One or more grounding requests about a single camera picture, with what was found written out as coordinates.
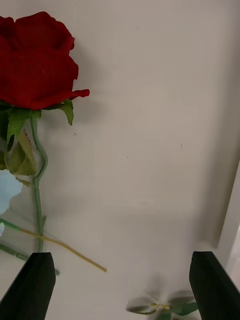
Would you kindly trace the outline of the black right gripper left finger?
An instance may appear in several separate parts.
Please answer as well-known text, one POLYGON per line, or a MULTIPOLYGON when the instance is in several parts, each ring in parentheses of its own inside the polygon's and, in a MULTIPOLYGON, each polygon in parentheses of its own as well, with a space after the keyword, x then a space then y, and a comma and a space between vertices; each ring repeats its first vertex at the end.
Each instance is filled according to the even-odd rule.
POLYGON ((50 252, 34 252, 0 301, 2 320, 44 320, 56 283, 50 252))

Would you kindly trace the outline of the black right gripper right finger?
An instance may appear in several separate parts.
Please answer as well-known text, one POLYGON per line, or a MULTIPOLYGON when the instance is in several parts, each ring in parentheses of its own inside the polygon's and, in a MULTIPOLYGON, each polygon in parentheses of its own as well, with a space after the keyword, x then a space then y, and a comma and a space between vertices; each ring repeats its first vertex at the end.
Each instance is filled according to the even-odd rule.
POLYGON ((195 251, 189 282, 203 320, 240 320, 240 292, 211 251, 195 251))

